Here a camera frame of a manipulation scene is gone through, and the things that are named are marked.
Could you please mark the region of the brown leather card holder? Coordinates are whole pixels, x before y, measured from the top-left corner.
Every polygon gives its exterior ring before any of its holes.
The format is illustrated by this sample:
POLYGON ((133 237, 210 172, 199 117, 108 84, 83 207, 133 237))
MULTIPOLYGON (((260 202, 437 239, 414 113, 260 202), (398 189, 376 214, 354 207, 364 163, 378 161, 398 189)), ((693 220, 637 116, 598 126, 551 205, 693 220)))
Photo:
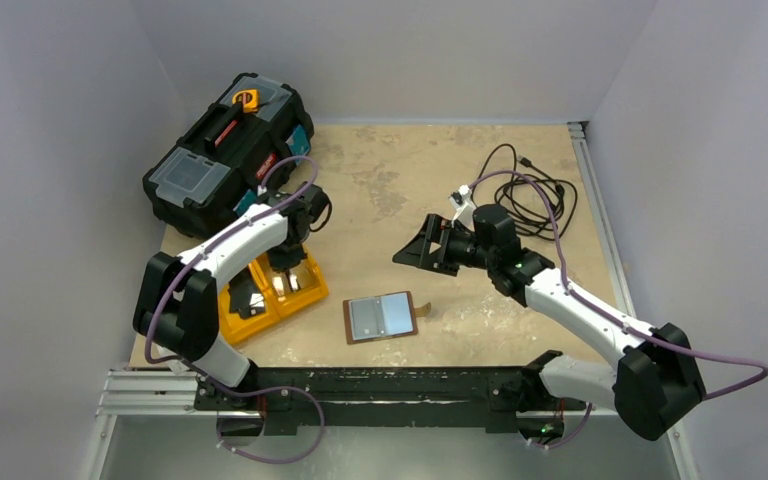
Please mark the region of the brown leather card holder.
POLYGON ((417 335, 418 319, 431 313, 432 304, 413 303, 410 291, 344 300, 345 338, 348 345, 417 335))

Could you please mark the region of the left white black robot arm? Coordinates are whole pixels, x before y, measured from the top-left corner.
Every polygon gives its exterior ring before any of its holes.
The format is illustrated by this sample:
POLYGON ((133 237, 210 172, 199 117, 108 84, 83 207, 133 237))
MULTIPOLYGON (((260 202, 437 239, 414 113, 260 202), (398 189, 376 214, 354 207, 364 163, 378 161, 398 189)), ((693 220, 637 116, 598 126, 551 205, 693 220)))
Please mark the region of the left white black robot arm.
POLYGON ((219 395, 232 408, 252 405, 257 366, 221 334, 220 292, 259 257, 275 272, 299 266, 308 257, 303 244, 312 225, 329 205, 323 189, 309 182, 292 194, 266 190, 200 245, 176 256, 152 256, 133 316, 146 360, 178 360, 219 382, 219 395))

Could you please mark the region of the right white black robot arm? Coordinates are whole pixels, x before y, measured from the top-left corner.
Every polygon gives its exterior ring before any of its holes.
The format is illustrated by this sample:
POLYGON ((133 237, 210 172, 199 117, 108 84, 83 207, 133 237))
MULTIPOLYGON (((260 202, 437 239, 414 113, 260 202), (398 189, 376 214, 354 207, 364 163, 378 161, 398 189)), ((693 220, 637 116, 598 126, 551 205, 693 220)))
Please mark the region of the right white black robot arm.
POLYGON ((522 379, 529 404, 573 398, 609 408, 632 432, 654 441, 705 400, 706 387, 680 328, 654 328, 576 287, 559 266, 522 246, 502 207, 480 206, 472 218, 466 227, 427 215, 392 260, 449 276, 462 267, 481 269, 500 294, 560 324, 603 358, 594 364, 554 355, 522 379))

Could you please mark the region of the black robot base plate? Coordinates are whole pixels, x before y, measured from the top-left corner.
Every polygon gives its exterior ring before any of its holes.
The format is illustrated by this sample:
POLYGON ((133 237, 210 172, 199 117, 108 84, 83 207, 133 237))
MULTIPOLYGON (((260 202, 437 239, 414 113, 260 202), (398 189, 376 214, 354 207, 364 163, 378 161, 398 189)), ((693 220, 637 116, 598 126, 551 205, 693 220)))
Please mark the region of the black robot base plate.
POLYGON ((301 426, 479 428, 557 438, 562 416, 585 409, 539 386, 534 366, 261 368, 252 391, 229 396, 197 382, 194 407, 223 417, 251 414, 264 434, 301 426))

